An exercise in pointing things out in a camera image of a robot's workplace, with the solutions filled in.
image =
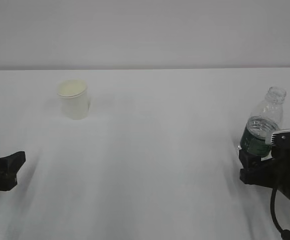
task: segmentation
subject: white tablecloth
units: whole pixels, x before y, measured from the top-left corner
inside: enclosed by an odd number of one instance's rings
[[[60,113],[83,79],[89,116]],[[0,71],[0,157],[26,152],[0,192],[0,240],[273,240],[271,190],[244,185],[236,146],[290,68]],[[290,229],[290,201],[277,195]]]

